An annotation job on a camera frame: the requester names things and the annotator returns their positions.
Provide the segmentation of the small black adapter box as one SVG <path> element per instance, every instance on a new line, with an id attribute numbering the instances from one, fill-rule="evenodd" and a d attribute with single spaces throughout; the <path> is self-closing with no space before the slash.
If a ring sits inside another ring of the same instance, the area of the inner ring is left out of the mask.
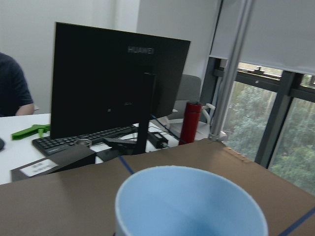
<path id="1" fill-rule="evenodd" d="M 168 140 L 159 132 L 148 132 L 147 139 L 155 148 L 166 148 L 168 146 Z"/>

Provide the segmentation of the black Huawei monitor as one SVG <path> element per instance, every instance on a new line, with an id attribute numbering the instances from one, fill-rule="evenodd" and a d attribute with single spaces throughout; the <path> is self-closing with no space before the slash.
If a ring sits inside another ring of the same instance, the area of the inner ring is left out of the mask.
<path id="1" fill-rule="evenodd" d="M 188 40 L 57 22 L 50 137 L 138 124 L 145 152 L 149 121 L 172 113 Z"/>

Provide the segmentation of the black box with label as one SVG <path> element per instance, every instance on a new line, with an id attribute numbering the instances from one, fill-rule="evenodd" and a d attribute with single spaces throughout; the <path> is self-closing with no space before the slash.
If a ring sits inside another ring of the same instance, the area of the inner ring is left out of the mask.
<path id="1" fill-rule="evenodd" d="M 10 171 L 11 181 L 19 181 L 94 164 L 96 152 L 77 145 Z"/>

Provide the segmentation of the green plastic tool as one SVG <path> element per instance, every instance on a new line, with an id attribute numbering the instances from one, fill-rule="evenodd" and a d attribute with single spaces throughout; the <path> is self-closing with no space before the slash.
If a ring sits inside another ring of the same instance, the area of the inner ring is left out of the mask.
<path id="1" fill-rule="evenodd" d="M 40 138 L 43 137 L 44 133 L 47 133 L 50 131 L 50 125 L 49 124 L 34 124 L 31 127 L 15 132 L 11 134 L 12 140 L 21 140 L 23 138 L 29 137 L 34 134 L 38 134 Z"/>

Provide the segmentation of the black keyboard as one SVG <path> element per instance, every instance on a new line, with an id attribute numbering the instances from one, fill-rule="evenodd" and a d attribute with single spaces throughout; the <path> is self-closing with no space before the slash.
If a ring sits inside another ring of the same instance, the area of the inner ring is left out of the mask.
<path id="1" fill-rule="evenodd" d="M 138 127 L 131 125 L 66 138 L 51 139 L 50 136 L 47 136 L 32 140 L 32 145 L 44 156 L 50 156 L 72 147 L 75 145 L 75 142 L 80 139 L 90 140 L 92 145 L 96 145 L 102 142 L 102 138 L 120 138 L 128 134 L 137 133 L 137 131 Z"/>

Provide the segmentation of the light blue plastic cup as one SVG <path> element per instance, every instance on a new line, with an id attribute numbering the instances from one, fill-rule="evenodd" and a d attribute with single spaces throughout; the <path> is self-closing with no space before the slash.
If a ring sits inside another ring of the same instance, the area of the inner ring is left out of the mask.
<path id="1" fill-rule="evenodd" d="M 184 166 L 128 177 L 115 199 L 118 236 L 266 236 L 253 197 L 230 180 Z"/>

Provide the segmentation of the grey office chair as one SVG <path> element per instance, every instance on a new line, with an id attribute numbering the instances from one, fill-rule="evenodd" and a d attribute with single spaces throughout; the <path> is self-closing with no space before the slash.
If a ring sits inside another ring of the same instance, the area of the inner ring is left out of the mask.
<path id="1" fill-rule="evenodd" d="M 186 103 L 196 103 L 200 101 L 201 79 L 197 76 L 183 74 L 178 89 L 176 101 L 172 114 L 168 115 L 170 130 L 180 135 L 184 120 Z M 208 110 L 214 110 L 216 107 L 210 103 L 202 105 L 201 114 L 206 119 L 205 122 L 199 121 L 196 130 L 195 140 L 207 138 L 210 133 L 210 115 Z"/>

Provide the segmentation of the red thermos bottle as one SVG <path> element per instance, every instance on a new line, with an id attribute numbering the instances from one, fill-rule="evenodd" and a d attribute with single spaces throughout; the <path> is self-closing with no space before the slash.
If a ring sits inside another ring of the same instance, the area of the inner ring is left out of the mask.
<path id="1" fill-rule="evenodd" d="M 201 116 L 201 107 L 202 106 L 199 103 L 186 103 L 179 145 L 194 142 L 198 122 Z"/>

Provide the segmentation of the person in dark shirt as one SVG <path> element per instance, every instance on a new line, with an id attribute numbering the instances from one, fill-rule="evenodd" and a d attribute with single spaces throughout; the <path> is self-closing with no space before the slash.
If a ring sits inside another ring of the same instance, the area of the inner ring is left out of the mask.
<path id="1" fill-rule="evenodd" d="M 22 68 L 12 57 L 0 54 L 0 116 L 34 114 L 34 103 Z"/>

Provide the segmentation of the aluminium frame post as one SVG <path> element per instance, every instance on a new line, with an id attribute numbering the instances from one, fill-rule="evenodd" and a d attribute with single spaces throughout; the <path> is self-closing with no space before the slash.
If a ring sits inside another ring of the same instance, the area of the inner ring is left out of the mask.
<path id="1" fill-rule="evenodd" d="M 237 74 L 237 65 L 241 56 L 252 7 L 252 0 L 241 1 L 240 16 L 237 19 L 235 35 L 232 37 L 233 44 L 231 46 L 231 51 L 228 54 L 226 68 L 218 93 L 218 103 L 216 106 L 214 120 L 210 128 L 209 138 L 215 141 L 221 140 L 221 129 L 226 115 L 229 96 Z"/>

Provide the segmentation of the white roller blind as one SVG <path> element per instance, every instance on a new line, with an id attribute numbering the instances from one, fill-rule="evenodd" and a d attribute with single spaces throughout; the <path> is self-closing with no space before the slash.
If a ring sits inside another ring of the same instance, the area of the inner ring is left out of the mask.
<path id="1" fill-rule="evenodd" d="M 253 1 L 240 62 L 314 75 L 315 2 Z"/>

